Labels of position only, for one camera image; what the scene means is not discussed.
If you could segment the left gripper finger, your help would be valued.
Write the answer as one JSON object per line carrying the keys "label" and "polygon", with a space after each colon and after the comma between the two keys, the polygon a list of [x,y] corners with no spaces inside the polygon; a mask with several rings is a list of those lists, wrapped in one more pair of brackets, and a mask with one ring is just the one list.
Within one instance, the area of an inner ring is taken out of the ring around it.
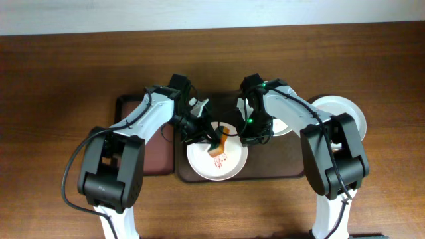
{"label": "left gripper finger", "polygon": [[214,129],[214,140],[219,143],[224,143],[226,141],[226,127],[222,123],[218,124],[217,122],[212,122],[211,125]]}
{"label": "left gripper finger", "polygon": [[190,145],[192,143],[213,144],[213,143],[216,143],[216,140],[214,138],[211,138],[208,134],[201,132],[201,133],[186,135],[184,138],[184,142],[187,145]]}

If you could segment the green and orange sponge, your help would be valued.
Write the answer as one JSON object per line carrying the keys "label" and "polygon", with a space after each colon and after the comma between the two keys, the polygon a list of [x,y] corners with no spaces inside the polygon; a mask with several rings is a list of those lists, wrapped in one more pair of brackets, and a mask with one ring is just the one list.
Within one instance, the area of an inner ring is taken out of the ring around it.
{"label": "green and orange sponge", "polygon": [[[230,130],[226,127],[226,140],[228,139],[228,134],[230,133]],[[225,149],[225,143],[215,143],[215,144],[211,144],[210,148],[208,149],[208,154],[214,158],[214,157],[218,157],[219,155],[222,155],[224,153],[224,149]]]}

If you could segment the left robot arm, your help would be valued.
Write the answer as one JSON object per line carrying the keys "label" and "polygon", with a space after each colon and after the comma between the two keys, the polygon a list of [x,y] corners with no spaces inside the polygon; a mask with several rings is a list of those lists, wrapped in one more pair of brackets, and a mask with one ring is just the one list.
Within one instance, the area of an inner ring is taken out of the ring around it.
{"label": "left robot arm", "polygon": [[109,128],[93,128],[78,146],[84,157],[77,189],[106,238],[139,238],[133,206],[143,184],[145,146],[163,125],[178,129],[186,143],[222,145],[204,104],[189,101],[192,87],[186,76],[172,75],[168,85],[147,88],[128,116]]}

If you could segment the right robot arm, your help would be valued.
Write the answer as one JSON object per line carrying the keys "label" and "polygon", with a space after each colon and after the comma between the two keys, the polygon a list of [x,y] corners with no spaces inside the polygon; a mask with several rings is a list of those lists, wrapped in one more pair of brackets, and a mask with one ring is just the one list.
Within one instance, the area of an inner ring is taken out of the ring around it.
{"label": "right robot arm", "polygon": [[316,108],[280,79],[265,82],[253,74],[244,78],[240,89],[241,143],[265,144],[274,134],[272,120],[284,122],[300,138],[304,172],[317,193],[310,234],[314,238],[348,238],[351,203],[369,174],[354,118]]}

